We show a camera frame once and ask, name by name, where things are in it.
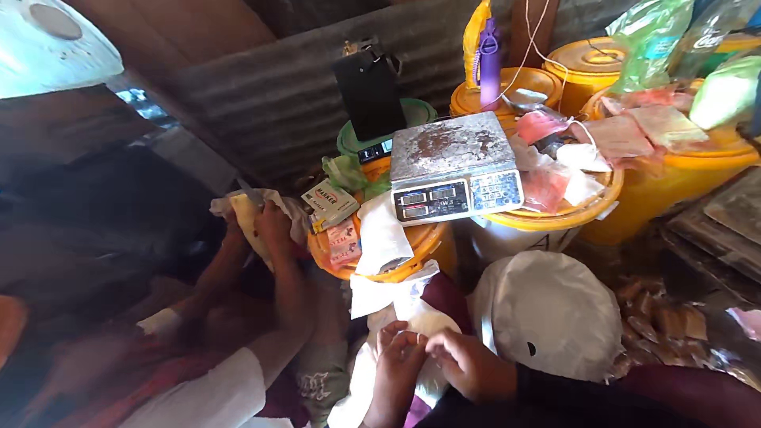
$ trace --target dark clothing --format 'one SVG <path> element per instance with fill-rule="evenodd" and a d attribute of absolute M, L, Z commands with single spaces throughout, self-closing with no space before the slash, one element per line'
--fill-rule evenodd
<path fill-rule="evenodd" d="M 517 396 L 513 401 L 476 405 L 449 388 L 416 428 L 449 426 L 706 427 L 650 398 L 616 386 L 548 375 L 521 364 L 517 364 Z"/>

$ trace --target human hand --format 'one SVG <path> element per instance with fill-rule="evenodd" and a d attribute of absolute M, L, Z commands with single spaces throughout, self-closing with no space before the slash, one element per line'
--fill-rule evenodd
<path fill-rule="evenodd" d="M 401 427 L 412 404 L 428 338 L 403 331 L 407 326 L 407 321 L 394 321 L 378 332 L 373 401 L 364 421 L 369 428 Z"/>
<path fill-rule="evenodd" d="M 290 251 L 291 219 L 272 200 L 267 200 L 262 212 L 254 219 L 253 225 L 271 254 Z"/>
<path fill-rule="evenodd" d="M 425 351 L 449 383 L 474 403 L 507 400 L 515 395 L 515 364 L 494 355 L 478 337 L 445 329 L 431 337 Z"/>

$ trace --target digital scale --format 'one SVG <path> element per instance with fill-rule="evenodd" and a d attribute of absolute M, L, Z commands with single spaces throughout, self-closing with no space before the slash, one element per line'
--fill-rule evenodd
<path fill-rule="evenodd" d="M 511 211 L 524 202 L 515 154 L 492 111 L 396 131 L 391 193 L 405 227 Z"/>

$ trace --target small black device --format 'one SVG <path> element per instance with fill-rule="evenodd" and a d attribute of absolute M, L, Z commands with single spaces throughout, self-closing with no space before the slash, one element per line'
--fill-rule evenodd
<path fill-rule="evenodd" d="M 359 141 L 407 127 L 396 89 L 394 63 L 379 45 L 369 44 L 331 67 Z"/>
<path fill-rule="evenodd" d="M 366 164 L 372 162 L 375 159 L 385 158 L 391 156 L 391 139 L 387 139 L 384 142 L 379 142 L 376 145 L 372 145 L 364 150 L 357 152 L 360 164 Z"/>

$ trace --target plastic bucket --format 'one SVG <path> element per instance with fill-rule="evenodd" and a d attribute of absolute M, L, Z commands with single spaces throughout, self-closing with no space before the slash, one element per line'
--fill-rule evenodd
<path fill-rule="evenodd" d="M 556 214 L 518 209 L 510 212 L 473 217 L 467 224 L 473 249 L 484 264 L 521 251 L 563 251 L 579 229 L 615 209 L 623 186 L 623 171 L 595 174 L 606 186 L 605 192 L 580 206 L 564 206 Z"/>
<path fill-rule="evenodd" d="M 602 93 L 584 107 L 591 120 L 605 117 L 599 101 Z M 675 204 L 699 198 L 758 163 L 758 152 L 733 126 L 720 126 L 707 133 L 716 145 L 714 151 L 669 152 L 657 171 L 626 170 L 618 207 L 603 221 L 586 225 L 581 238 L 592 244 L 619 244 Z"/>
<path fill-rule="evenodd" d="M 566 116 L 578 116 L 594 94 L 618 80 L 625 56 L 623 46 L 610 37 L 569 43 L 550 53 L 548 58 L 568 67 L 560 112 Z M 563 67 L 545 61 L 543 68 L 556 75 L 561 82 L 565 78 Z"/>
<path fill-rule="evenodd" d="M 400 103 L 402 104 L 402 111 L 404 112 L 404 117 L 407 119 L 407 126 L 409 127 L 431 123 L 438 117 L 436 110 L 425 101 L 416 100 L 415 98 L 402 98 Z M 393 134 L 389 134 L 368 141 L 359 141 L 357 140 L 357 134 L 354 133 L 352 121 L 350 120 L 346 122 L 338 133 L 336 147 L 338 147 L 338 151 L 341 152 L 342 155 L 356 155 L 360 150 L 364 150 L 390 139 L 392 135 Z"/>
<path fill-rule="evenodd" d="M 502 90 L 510 84 L 517 71 L 517 68 L 502 69 L 500 72 Z M 549 107 L 554 107 L 562 94 L 562 82 L 554 74 L 540 69 L 523 68 L 508 93 L 518 88 L 530 89 L 547 95 L 545 104 Z M 494 113 L 502 124 L 505 134 L 511 136 L 515 134 L 515 112 L 504 101 L 497 102 L 499 108 Z M 481 93 L 478 90 L 466 89 L 465 82 L 463 82 L 452 92 L 449 111 L 452 116 L 480 112 Z"/>
<path fill-rule="evenodd" d="M 362 165 L 368 179 L 375 181 L 378 176 L 388 171 L 391 165 L 390 159 L 381 158 Z M 357 230 L 359 230 L 361 223 L 356 213 L 352 214 L 352 219 Z M 443 272 L 450 278 L 457 278 L 457 251 L 450 222 L 411 226 L 404 228 L 404 232 L 412 251 L 415 253 L 414 257 L 390 272 L 368 276 L 369 279 L 379 283 L 400 283 L 408 276 L 421 270 L 428 260 L 436 260 Z M 316 235 L 309 234 L 307 243 L 315 263 L 323 270 L 340 279 L 349 279 L 354 273 L 357 266 L 356 262 L 339 269 L 330 266 L 330 245 L 326 232 Z"/>

